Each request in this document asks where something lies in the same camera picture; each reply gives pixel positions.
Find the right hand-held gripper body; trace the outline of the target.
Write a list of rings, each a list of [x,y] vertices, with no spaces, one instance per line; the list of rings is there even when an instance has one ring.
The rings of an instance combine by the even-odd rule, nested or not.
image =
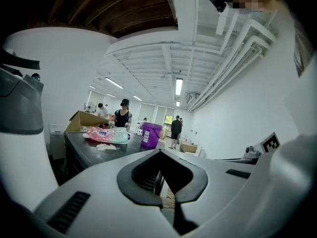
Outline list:
[[[243,158],[258,159],[266,153],[273,153],[280,146],[280,142],[273,132],[255,145],[250,145],[246,148]]]

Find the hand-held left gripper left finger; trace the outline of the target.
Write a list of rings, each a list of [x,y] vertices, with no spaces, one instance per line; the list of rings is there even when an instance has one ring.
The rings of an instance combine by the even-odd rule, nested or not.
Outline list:
[[[47,196],[35,215],[48,221],[76,192],[89,199],[66,232],[71,238],[177,238],[178,232],[158,207],[137,205],[118,188],[117,174],[126,165],[148,155],[135,153],[82,171]]]

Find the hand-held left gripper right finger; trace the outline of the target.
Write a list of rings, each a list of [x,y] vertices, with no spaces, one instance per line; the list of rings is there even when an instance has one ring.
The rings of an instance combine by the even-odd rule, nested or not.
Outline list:
[[[161,218],[160,237],[249,238],[250,204],[241,199],[254,166],[160,151],[160,171],[174,194],[172,224]]]

